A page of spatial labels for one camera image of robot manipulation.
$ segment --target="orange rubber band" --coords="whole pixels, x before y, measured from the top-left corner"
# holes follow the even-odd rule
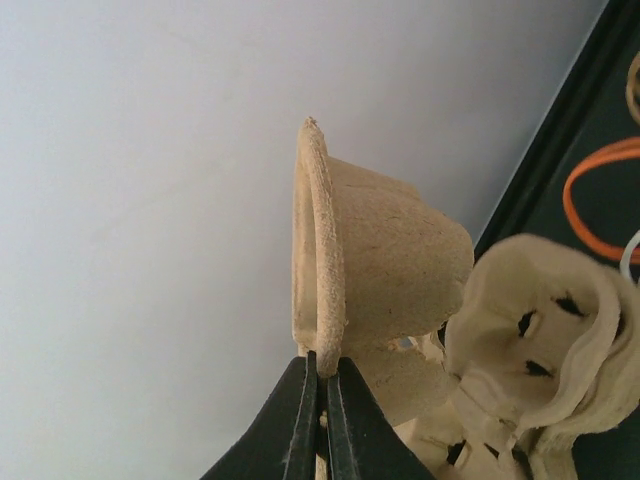
[[[619,262],[624,252],[624,247],[616,247],[611,245],[597,236],[595,236],[580,219],[573,200],[571,198],[571,187],[575,180],[588,172],[602,165],[609,163],[622,162],[624,160],[640,160],[640,137],[631,137],[626,140],[612,143],[600,150],[592,153],[571,172],[569,178],[564,184],[562,191],[562,204],[564,213],[569,220],[569,225],[573,229],[576,236],[582,242],[598,255],[614,262]],[[631,255],[631,264],[640,265],[640,247],[636,248]]]

